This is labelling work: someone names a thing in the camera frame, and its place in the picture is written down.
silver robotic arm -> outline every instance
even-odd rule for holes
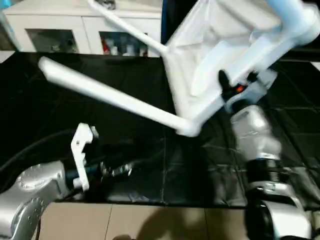
[[[312,227],[281,161],[281,143],[263,110],[254,105],[267,88],[250,74],[247,85],[229,86],[220,72],[226,110],[247,170],[245,223],[250,240],[311,239]]]
[[[93,148],[98,137],[94,127],[80,123],[70,144],[76,171],[67,171],[61,161],[38,164],[23,171],[12,187],[0,194],[0,240],[32,239],[46,207],[70,196],[74,189],[87,191],[89,175],[102,182],[107,177],[131,174],[133,163],[113,169],[107,168],[104,160],[88,163],[91,159],[86,151]]]
[[[46,207],[70,193],[62,162],[39,164],[23,171],[0,195],[0,240],[29,240]]]

floor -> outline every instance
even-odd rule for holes
[[[246,240],[243,210],[52,203],[40,240]]]

black tabletop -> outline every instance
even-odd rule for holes
[[[130,177],[91,185],[81,202],[243,208],[245,162],[236,151],[230,117],[221,109],[198,137],[187,138],[157,122],[47,82],[39,53],[15,53],[0,64],[1,191],[25,168],[72,163],[70,142],[80,122],[96,126],[113,165],[143,163]],[[174,113],[160,58],[46,54],[163,110]],[[259,105],[282,142],[282,159],[302,204],[320,206],[320,72],[309,62],[280,61],[278,78]]]

white 3d-printed bracket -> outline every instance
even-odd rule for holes
[[[86,154],[83,152],[86,144],[91,144],[94,138],[99,135],[94,126],[90,127],[88,124],[80,123],[71,141],[71,151],[73,154],[76,169],[79,177],[73,180],[73,186],[82,188],[83,191],[89,189],[89,181],[86,173]]]

white cabinet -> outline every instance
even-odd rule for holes
[[[116,0],[114,13],[160,42],[161,2]],[[94,12],[86,0],[24,0],[3,12],[23,52],[158,56]]]
[[[80,16],[7,15],[22,52],[90,54]]]

